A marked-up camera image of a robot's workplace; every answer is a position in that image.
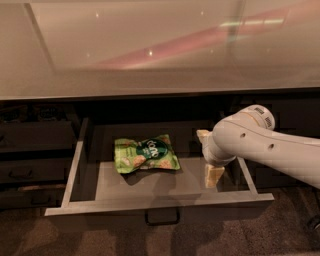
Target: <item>open drawer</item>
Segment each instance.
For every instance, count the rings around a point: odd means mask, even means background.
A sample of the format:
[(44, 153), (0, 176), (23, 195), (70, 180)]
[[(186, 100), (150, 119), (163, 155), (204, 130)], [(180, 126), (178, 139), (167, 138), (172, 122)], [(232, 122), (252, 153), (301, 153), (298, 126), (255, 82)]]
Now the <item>open drawer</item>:
[[(238, 207), (272, 201), (272, 194), (257, 193), (243, 159), (238, 159), (240, 168), (226, 168), (217, 186), (206, 186), (206, 162), (196, 130), (210, 127), (212, 122), (207, 120), (94, 125), (84, 119), (62, 205), (48, 208), (45, 215), (125, 214), (128, 211), (142, 214), (154, 208)], [(180, 170), (117, 173), (113, 162), (116, 138), (146, 139), (160, 134), (169, 134)]]

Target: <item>small package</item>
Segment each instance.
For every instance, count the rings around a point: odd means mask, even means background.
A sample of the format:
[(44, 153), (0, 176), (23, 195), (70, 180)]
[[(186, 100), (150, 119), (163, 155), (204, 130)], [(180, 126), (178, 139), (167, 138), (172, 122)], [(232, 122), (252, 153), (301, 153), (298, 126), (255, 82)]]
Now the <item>small package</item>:
[(137, 169), (180, 169), (167, 134), (140, 142), (125, 138), (116, 139), (115, 167), (118, 173), (122, 174)]
[(39, 104), (33, 106), (37, 121), (60, 121), (65, 120), (63, 108), (54, 104)]
[(14, 106), (0, 109), (0, 123), (22, 123), (28, 119), (28, 106)]

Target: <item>drawer handle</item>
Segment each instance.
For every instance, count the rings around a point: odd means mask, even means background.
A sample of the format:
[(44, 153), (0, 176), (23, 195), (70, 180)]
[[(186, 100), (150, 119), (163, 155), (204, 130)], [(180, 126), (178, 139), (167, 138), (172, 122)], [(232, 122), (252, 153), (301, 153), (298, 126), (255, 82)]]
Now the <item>drawer handle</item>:
[(43, 204), (48, 204), (51, 202), (51, 197), (48, 196), (47, 198), (41, 198), (41, 199), (31, 199), (31, 205), (43, 205)]
[(162, 226), (162, 225), (175, 225), (180, 222), (180, 211), (179, 208), (176, 208), (176, 219), (172, 221), (160, 221), (160, 222), (150, 222), (148, 210), (144, 214), (144, 220), (148, 226)]
[(11, 170), (8, 176), (15, 180), (30, 180), (33, 178), (33, 172), (31, 168), (16, 168)]

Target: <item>snack bag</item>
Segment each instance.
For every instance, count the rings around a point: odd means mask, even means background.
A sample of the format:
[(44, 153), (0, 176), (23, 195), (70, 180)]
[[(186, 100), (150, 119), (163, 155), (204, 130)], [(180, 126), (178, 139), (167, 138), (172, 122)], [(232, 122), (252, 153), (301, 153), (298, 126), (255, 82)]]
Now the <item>snack bag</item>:
[(116, 139), (115, 167), (118, 173), (123, 174), (137, 169), (180, 169), (178, 158), (174, 154), (167, 134), (140, 142)]

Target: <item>drawer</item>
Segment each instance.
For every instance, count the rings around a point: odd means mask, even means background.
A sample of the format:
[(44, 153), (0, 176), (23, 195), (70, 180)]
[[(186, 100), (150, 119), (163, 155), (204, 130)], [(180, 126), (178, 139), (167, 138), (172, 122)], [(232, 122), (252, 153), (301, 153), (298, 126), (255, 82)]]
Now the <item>drawer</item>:
[(75, 143), (70, 121), (0, 125), (0, 153), (71, 149)]
[[(159, 208), (269, 204), (270, 193), (259, 194), (243, 159), (227, 168), (216, 187), (206, 186), (206, 162), (196, 137), (210, 120), (144, 124), (93, 125), (84, 119), (61, 207), (46, 216), (126, 213)], [(117, 173), (113, 163), (114, 139), (149, 138), (169, 134), (181, 169)]]
[(64, 188), (0, 192), (0, 209), (57, 207), (61, 205)]
[(63, 181), (72, 159), (53, 158), (0, 162), (0, 184)]
[(47, 218), (60, 232), (88, 230), (141, 229), (144, 225), (215, 224), (217, 221), (242, 220), (259, 217), (269, 206), (266, 201), (240, 204), (178, 206), (149, 210), (55, 214)]

